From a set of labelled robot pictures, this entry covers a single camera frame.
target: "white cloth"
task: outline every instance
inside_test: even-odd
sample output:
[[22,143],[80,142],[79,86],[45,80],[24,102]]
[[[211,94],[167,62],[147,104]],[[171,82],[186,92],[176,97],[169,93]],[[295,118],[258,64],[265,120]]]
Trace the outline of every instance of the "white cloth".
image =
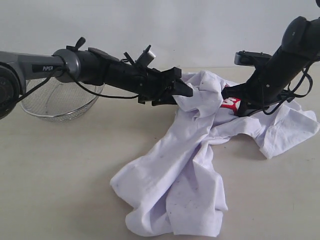
[[110,181],[115,193],[133,207],[125,223],[140,236],[219,235],[228,207],[210,145],[246,134],[270,159],[319,131],[315,113],[303,111],[295,101],[284,103],[273,115],[236,117],[221,107],[222,89],[234,82],[209,71],[187,73],[182,80],[194,94],[174,97],[179,109],[165,136]]

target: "wire mesh basket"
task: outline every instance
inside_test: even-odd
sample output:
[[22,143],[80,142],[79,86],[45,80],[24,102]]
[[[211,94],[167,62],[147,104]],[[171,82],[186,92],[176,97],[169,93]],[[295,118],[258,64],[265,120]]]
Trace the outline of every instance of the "wire mesh basket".
[[[27,81],[26,91],[44,80]],[[104,89],[104,85],[85,87],[97,94],[101,94]],[[52,77],[49,82],[22,100],[21,107],[26,113],[45,121],[68,122],[85,114],[97,100],[98,96],[83,90],[76,83],[62,83]]]

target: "table surface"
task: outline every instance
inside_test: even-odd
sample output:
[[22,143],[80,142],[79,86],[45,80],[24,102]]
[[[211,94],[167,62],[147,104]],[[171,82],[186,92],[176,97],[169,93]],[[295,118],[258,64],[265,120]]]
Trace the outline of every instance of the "table surface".
[[[243,83],[251,67],[202,68]],[[198,72],[200,69],[184,69]],[[297,101],[320,116],[320,67],[312,92]],[[104,93],[123,94],[112,87]],[[20,106],[0,121],[0,239],[144,239],[127,230],[132,208],[110,179],[146,154],[173,123],[176,106],[99,99],[84,116],[51,123]],[[293,240],[320,236],[320,134],[267,160],[256,143],[236,136],[213,146],[229,211],[218,240]],[[165,234],[157,240],[208,240]]]

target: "mesh basket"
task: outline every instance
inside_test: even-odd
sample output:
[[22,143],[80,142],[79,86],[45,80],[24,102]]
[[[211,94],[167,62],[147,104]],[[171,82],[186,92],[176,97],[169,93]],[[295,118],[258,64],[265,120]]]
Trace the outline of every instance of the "mesh basket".
[[[44,81],[33,79],[26,83],[26,91]],[[102,86],[85,85],[92,92],[101,94]],[[21,101],[22,109],[37,118],[50,122],[67,122],[86,113],[98,97],[83,90],[76,83],[62,83],[52,77],[49,82]]]

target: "white wall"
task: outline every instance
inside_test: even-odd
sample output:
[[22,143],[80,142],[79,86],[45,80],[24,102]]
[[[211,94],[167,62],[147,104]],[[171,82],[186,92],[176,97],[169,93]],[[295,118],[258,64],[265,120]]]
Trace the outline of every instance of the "white wall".
[[149,44],[156,68],[228,67],[236,51],[272,54],[296,17],[318,18],[314,0],[7,0],[0,50],[52,54],[84,36],[122,58]]

